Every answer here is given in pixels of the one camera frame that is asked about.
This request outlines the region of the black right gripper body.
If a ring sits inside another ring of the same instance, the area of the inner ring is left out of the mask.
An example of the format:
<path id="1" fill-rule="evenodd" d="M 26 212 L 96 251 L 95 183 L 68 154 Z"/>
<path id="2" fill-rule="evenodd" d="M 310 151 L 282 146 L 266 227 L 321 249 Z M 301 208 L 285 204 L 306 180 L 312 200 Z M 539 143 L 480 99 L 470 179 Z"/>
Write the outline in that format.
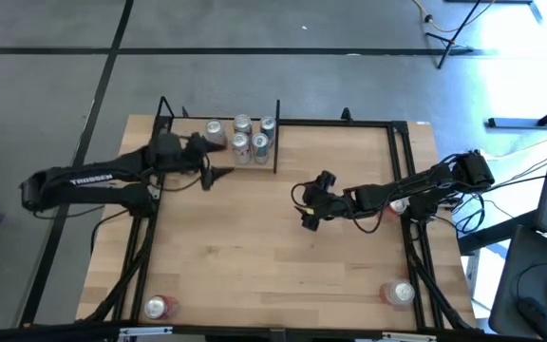
<path id="1" fill-rule="evenodd" d="M 325 170 L 315 180 L 299 184 L 303 188 L 299 213 L 304 228 L 315 232 L 321 220 L 350 219 L 347 199 L 329 191 L 335 182 L 336 177 Z"/>

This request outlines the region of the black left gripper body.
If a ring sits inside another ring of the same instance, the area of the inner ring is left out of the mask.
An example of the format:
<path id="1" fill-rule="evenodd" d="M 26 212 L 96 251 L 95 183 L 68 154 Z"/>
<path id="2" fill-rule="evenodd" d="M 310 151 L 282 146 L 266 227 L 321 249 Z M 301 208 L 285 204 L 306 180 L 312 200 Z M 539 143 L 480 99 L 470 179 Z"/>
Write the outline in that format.
<path id="1" fill-rule="evenodd" d="M 181 153 L 182 168 L 180 173 L 199 172 L 198 179 L 194 179 L 182 186 L 185 190 L 200 181 L 201 188 L 208 191 L 213 185 L 213 171 L 208 158 L 208 141 L 198 132 L 192 133 L 186 139 L 186 145 Z"/>

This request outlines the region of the pink white Spindrift can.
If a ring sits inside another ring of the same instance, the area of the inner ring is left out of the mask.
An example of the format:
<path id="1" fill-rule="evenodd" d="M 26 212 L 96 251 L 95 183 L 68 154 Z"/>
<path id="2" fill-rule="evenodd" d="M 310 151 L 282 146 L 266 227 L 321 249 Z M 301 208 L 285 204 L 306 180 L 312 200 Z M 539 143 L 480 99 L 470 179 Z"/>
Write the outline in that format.
<path id="1" fill-rule="evenodd" d="M 205 137 L 211 143 L 223 146 L 227 144 L 226 131 L 219 120 L 210 120 L 206 123 Z"/>

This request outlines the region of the silver Diet Coke can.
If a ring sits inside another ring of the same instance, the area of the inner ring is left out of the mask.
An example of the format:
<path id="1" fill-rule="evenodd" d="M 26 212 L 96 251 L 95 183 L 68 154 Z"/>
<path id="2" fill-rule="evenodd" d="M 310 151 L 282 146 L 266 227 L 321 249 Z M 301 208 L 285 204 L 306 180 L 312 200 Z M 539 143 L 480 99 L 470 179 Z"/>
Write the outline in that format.
<path id="1" fill-rule="evenodd" d="M 246 164 L 250 162 L 250 140 L 245 133 L 235 133 L 231 138 L 231 145 L 235 157 L 235 162 L 237 164 Z"/>
<path id="2" fill-rule="evenodd" d="M 235 133 L 244 133 L 247 136 L 253 135 L 253 121 L 245 114 L 234 117 L 233 128 Z"/>

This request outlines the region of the blue silver Red Bull can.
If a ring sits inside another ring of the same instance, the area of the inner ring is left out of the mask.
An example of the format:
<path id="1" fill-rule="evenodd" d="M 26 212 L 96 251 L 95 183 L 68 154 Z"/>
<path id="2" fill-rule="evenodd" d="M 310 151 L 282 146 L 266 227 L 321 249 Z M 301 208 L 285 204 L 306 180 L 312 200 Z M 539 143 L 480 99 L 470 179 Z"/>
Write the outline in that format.
<path id="1" fill-rule="evenodd" d="M 252 137 L 253 158 L 256 163 L 264 164 L 269 159 L 269 138 L 264 133 Z"/>
<path id="2" fill-rule="evenodd" d="M 260 132 L 268 138 L 268 145 L 274 143 L 276 120 L 274 117 L 266 116 L 260 120 Z"/>

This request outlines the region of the red soda can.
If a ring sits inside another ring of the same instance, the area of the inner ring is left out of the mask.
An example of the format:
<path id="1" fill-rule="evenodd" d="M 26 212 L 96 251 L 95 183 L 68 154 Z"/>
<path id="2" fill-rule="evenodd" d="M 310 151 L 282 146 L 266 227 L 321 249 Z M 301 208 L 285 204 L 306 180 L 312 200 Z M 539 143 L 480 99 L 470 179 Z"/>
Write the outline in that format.
<path id="1" fill-rule="evenodd" d="M 396 199 L 387 206 L 388 216 L 392 219 L 399 218 L 408 208 L 409 199 Z"/>
<path id="2" fill-rule="evenodd" d="M 382 300 L 393 306 L 409 305 L 415 297 L 413 286 L 404 279 L 397 279 L 383 284 L 379 292 Z"/>

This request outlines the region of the orange Fanta can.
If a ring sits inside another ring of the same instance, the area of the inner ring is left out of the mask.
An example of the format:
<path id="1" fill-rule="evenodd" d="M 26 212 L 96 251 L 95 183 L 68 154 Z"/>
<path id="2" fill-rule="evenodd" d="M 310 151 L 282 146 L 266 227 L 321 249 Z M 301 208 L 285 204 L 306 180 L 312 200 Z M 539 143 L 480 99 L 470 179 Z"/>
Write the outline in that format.
<path id="1" fill-rule="evenodd" d="M 175 298 L 166 295 L 153 295 L 144 304 L 145 316 L 152 320 L 170 318 L 178 306 Z"/>

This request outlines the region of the dark beam under table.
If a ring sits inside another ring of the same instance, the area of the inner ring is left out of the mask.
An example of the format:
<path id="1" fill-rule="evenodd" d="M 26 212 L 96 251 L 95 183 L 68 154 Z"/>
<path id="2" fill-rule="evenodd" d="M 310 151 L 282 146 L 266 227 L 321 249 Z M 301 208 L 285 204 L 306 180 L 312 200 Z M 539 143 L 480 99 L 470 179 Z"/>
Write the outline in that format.
<path id="1" fill-rule="evenodd" d="M 469 256 L 480 248 L 510 239 L 514 236 L 518 228 L 533 228 L 537 215 L 538 211 L 533 210 L 495 224 L 489 228 L 460 237 L 458 239 L 458 245 L 461 255 Z"/>

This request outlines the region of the black desk foot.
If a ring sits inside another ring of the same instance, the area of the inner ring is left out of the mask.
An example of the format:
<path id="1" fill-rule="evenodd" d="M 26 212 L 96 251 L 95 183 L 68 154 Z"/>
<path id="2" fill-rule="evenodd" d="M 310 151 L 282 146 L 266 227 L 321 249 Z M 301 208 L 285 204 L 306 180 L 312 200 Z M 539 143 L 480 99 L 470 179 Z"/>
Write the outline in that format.
<path id="1" fill-rule="evenodd" d="M 547 114 L 538 119 L 489 118 L 486 125 L 500 129 L 547 129 Z"/>

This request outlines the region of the black tripod stand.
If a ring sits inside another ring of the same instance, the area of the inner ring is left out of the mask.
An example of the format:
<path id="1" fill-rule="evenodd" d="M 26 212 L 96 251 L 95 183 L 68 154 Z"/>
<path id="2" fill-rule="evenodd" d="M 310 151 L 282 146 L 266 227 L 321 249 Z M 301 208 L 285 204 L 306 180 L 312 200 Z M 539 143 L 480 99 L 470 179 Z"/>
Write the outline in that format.
<path id="1" fill-rule="evenodd" d="M 457 45 L 457 39 L 462 32 L 462 30 L 468 26 L 472 22 L 472 18 L 474 17 L 474 13 L 478 6 L 481 4 L 482 0 L 476 0 L 474 6 L 472 9 L 466 14 L 462 22 L 457 28 L 454 29 L 438 29 L 436 28 L 436 25 L 434 24 L 434 19 L 431 14 L 428 14 L 424 17 L 424 22 L 426 24 L 429 24 L 431 27 L 433 27 L 435 30 L 438 31 L 438 34 L 432 33 L 432 32 L 426 32 L 424 36 L 426 38 L 431 38 L 434 40 L 437 40 L 444 45 L 443 54 L 436 65 L 437 69 L 442 69 L 443 65 L 446 61 L 446 59 L 449 57 L 451 50 Z"/>

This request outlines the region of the dark grey desk mat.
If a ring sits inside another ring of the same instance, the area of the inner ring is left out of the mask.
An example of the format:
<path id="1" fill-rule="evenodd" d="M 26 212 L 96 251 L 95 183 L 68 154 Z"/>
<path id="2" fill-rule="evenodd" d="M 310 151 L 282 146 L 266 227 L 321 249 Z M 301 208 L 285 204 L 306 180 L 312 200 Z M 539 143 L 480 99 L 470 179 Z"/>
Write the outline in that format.
<path id="1" fill-rule="evenodd" d="M 538 334 L 519 313 L 519 301 L 532 298 L 547 312 L 547 237 L 519 228 L 511 238 L 495 295 L 489 327 L 503 335 Z"/>

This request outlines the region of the black computer mouse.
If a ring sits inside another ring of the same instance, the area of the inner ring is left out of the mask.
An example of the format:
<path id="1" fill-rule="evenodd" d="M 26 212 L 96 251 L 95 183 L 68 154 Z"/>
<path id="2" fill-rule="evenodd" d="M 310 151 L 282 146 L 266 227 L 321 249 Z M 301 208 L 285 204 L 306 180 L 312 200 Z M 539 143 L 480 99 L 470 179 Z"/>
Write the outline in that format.
<path id="1" fill-rule="evenodd" d="M 527 325 L 543 340 L 547 340 L 547 309 L 532 297 L 520 297 L 517 310 Z"/>

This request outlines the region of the black aluminium table frame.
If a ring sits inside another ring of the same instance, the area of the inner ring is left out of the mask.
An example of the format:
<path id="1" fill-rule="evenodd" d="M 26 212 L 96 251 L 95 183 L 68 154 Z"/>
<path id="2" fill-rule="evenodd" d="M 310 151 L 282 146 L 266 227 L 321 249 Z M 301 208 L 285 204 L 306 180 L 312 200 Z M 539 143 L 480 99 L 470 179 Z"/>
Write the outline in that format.
<path id="1" fill-rule="evenodd" d="M 383 183 L 436 160 L 431 129 L 406 122 L 284 119 L 277 172 L 238 169 L 209 192 L 165 193 L 153 225 L 136 225 L 121 208 L 96 241 L 78 308 L 79 321 L 0 330 L 0 342 L 88 342 L 121 328 L 168 327 L 172 334 L 382 339 L 382 332 L 436 335 L 438 342 L 537 342 L 478 330 L 437 330 L 396 309 L 381 285 L 408 274 L 406 229 L 398 220 L 374 234 L 330 221 L 300 225 L 290 191 L 322 170 L 336 187 Z M 153 295 L 176 299 L 174 315 L 152 320 Z"/>

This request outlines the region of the silver metal bracket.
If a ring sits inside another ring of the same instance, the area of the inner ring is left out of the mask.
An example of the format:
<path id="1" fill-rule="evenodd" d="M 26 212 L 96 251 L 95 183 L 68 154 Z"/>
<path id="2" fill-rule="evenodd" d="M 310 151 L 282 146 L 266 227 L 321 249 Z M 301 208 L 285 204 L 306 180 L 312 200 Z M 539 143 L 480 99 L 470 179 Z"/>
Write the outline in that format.
<path id="1" fill-rule="evenodd" d="M 438 342 L 436 335 L 405 332 L 382 332 L 382 340 L 393 342 Z"/>
<path id="2" fill-rule="evenodd" d="M 133 327 L 121 328 L 119 330 L 119 338 L 135 338 L 139 336 L 165 335 L 172 334 L 174 328 L 171 326 L 164 327 Z"/>

